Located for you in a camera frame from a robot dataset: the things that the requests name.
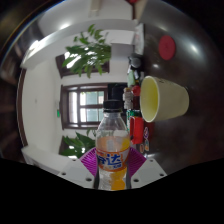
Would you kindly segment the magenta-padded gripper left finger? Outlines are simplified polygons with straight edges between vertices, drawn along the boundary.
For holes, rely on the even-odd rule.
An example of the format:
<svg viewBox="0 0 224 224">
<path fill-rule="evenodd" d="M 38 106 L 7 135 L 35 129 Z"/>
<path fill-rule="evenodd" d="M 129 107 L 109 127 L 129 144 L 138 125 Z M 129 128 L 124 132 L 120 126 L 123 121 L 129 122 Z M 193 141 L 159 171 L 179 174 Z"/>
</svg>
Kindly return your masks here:
<svg viewBox="0 0 224 224">
<path fill-rule="evenodd" d="M 79 159 L 72 159 L 58 176 L 81 187 L 97 189 L 99 173 L 96 149 L 90 149 Z"/>
</svg>

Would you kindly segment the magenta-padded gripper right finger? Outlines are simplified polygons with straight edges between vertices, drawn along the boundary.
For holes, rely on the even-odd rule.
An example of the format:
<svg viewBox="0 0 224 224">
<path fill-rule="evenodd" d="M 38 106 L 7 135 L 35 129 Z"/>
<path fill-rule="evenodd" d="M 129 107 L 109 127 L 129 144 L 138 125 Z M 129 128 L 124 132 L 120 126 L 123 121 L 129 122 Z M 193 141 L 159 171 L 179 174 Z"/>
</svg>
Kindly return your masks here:
<svg viewBox="0 0 224 224">
<path fill-rule="evenodd" d="M 134 148 L 130 148 L 127 168 L 127 188 L 146 186 L 166 176 L 166 172 L 153 158 L 145 158 Z"/>
</svg>

